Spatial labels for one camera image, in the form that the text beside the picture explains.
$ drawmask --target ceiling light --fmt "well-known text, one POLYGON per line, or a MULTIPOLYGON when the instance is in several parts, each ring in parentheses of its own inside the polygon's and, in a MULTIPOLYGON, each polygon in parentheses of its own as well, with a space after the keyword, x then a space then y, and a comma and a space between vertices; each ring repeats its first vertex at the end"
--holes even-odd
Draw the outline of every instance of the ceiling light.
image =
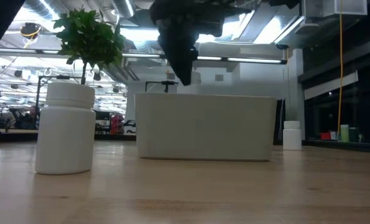
POLYGON ((93 78, 92 71, 88 71, 88 72, 87 72, 87 76, 86 76, 86 78, 93 78))
POLYGON ((255 11, 253 10, 250 13, 241 14, 239 16, 239 20, 241 22, 239 24, 238 29, 232 35, 232 38, 231 38, 232 40, 238 39, 243 34, 244 30, 246 29, 247 25, 249 24, 250 20, 252 19, 253 15, 254 15, 254 12, 255 11))
POLYGON ((275 41, 274 43, 279 43, 283 38, 285 38, 293 29, 295 29, 301 22, 303 22, 304 16, 301 16, 292 26, 285 30, 275 41))
POLYGON ((282 63, 281 60, 257 59, 257 58, 228 58, 228 62, 248 62, 248 63, 282 63))
POLYGON ((132 57, 132 58, 160 58, 158 54, 131 54, 123 53, 123 57, 132 57))
POLYGON ((112 87, 112 84, 100 84, 100 83, 98 83, 98 86, 102 86, 102 87, 112 87))
POLYGON ((217 60, 221 60, 221 57, 198 56, 197 59, 198 60, 214 60, 214 61, 217 61, 217 60))
POLYGON ((23 71, 22 71, 22 70, 16 70, 16 71, 14 72, 14 76, 15 76, 16 78, 22 78, 22 74, 23 74, 23 71))
MULTIPOLYGON (((237 27, 236 24, 239 22, 226 22, 222 26, 222 36, 231 35, 234 31, 233 28, 237 27)), ((120 34, 125 36, 127 39, 132 41, 156 41, 159 37, 159 31, 157 29, 120 29, 120 34)), ((213 42, 215 37, 213 35, 200 34, 196 40, 198 43, 213 42)))
POLYGON ((36 50, 30 50, 30 49, 9 49, 9 48, 0 48, 0 52, 8 52, 8 53, 37 53, 36 50))
POLYGON ((93 79, 94 79, 95 81, 100 81, 100 80, 101 80, 100 73, 99 73, 99 72, 94 72, 94 73, 93 73, 93 79))
POLYGON ((95 95, 96 98, 123 98, 121 95, 95 95))
POLYGON ((57 50, 43 50, 42 52, 44 54, 57 54, 58 53, 57 50))
POLYGON ((282 25, 277 17, 264 27, 259 36, 254 40, 255 44, 271 44, 279 35, 282 30, 282 25))
MULTIPOLYGON (((19 95, 19 96, 37 96, 37 93, 19 92, 19 91, 2 91, 2 95, 19 95)), ((40 96, 46 96, 47 93, 40 93, 40 96)))
POLYGON ((49 70, 49 68, 47 68, 47 70, 44 71, 44 75, 45 76, 50 76, 52 72, 49 70))

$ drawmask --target yellow cable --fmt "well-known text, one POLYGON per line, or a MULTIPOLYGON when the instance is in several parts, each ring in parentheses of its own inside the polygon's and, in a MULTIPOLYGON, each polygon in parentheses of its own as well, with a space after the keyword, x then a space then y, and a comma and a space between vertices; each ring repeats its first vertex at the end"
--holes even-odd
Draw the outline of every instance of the yellow cable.
POLYGON ((342 96, 343 96, 343 0, 340 0, 340 94, 339 94, 339 114, 337 121, 337 139, 339 139, 340 134, 342 96))
POLYGON ((23 49, 26 49, 28 46, 32 44, 31 40, 33 39, 35 35, 31 36, 30 40, 27 41, 27 43, 24 45, 23 49))

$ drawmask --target person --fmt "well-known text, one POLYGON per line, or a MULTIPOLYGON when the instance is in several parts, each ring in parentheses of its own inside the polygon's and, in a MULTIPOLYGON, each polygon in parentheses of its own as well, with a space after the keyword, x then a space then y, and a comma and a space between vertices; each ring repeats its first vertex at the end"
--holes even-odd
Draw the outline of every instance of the person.
POLYGON ((20 121, 16 121, 15 126, 21 129, 37 129, 36 119, 38 115, 38 110, 35 106, 30 107, 29 113, 26 113, 20 118, 20 121))

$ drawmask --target green leaves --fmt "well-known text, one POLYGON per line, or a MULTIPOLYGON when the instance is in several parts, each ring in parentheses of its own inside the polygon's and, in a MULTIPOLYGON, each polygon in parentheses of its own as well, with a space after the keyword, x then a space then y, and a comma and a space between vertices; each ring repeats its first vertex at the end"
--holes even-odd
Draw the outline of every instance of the green leaves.
POLYGON ((62 40, 62 50, 58 54, 70 56, 67 60, 70 65, 80 58, 92 68, 98 65, 100 70, 111 63, 120 66, 125 38, 120 35, 119 25, 113 32, 110 24, 103 21, 102 11, 85 12, 84 9, 74 9, 69 14, 61 14, 54 24, 54 28, 65 28, 56 33, 62 40))

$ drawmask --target fluorescent light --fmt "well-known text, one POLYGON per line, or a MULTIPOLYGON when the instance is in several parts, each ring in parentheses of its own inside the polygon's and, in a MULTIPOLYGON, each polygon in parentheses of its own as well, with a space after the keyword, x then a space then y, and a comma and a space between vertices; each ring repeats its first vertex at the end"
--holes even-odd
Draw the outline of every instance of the fluorescent light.
POLYGON ((6 48, 0 48, 0 52, 9 52, 9 53, 37 53, 36 50, 31 50, 31 49, 6 49, 6 48))
POLYGON ((123 53, 123 57, 133 57, 133 58, 160 58, 158 54, 131 54, 123 53))
POLYGON ((285 32, 283 32, 275 41, 274 43, 280 42, 283 38, 285 38, 294 28, 296 28, 301 22, 303 22, 304 16, 301 16, 291 27, 289 27, 285 32))
POLYGON ((281 30, 280 20, 275 16, 254 40, 254 44, 271 44, 280 35, 281 30))
POLYGON ((95 95, 96 98, 124 98, 122 95, 95 95))
POLYGON ((10 31, 10 30, 5 31, 5 34, 20 34, 20 33, 21 33, 20 31, 10 31))
POLYGON ((23 106, 23 105, 19 105, 19 104, 7 104, 7 106, 23 106))
POLYGON ((228 58, 228 62, 282 63, 282 61, 281 61, 281 60, 257 59, 257 58, 228 58))
MULTIPOLYGON (((223 24, 222 36, 225 37, 227 35, 231 35, 234 32, 233 31, 234 27, 238 27, 239 23, 240 22, 237 21, 237 22, 226 22, 225 24, 223 24)), ((132 41, 146 41, 146 40, 156 41, 160 35, 157 29, 126 29, 126 28, 120 29, 120 34, 132 41)), ((200 34, 196 42, 207 43, 213 42, 214 40, 215 37, 213 35, 200 34)))
POLYGON ((89 85, 90 87, 98 87, 98 86, 101 86, 101 87, 112 87, 113 88, 113 84, 99 84, 99 83, 96 83, 95 85, 89 85))
POLYGON ((254 15, 254 10, 248 14, 241 14, 239 16, 239 20, 241 20, 240 22, 240 25, 239 25, 239 28, 234 32, 234 34, 232 35, 232 40, 234 39, 238 39, 242 34, 243 34, 243 31, 246 29, 247 25, 249 24, 250 20, 252 19, 253 15, 254 15))
POLYGON ((43 50, 44 54, 57 54, 58 50, 43 50))
MULTIPOLYGON (((2 95, 19 95, 19 96, 37 96, 37 93, 16 92, 16 91, 2 91, 2 95)), ((47 93, 40 93, 40 96, 46 96, 47 93)))
POLYGON ((132 41, 157 40, 159 31, 157 29, 120 29, 120 34, 132 41))
POLYGON ((221 60, 221 57, 206 57, 206 56, 198 56, 198 60, 221 60))

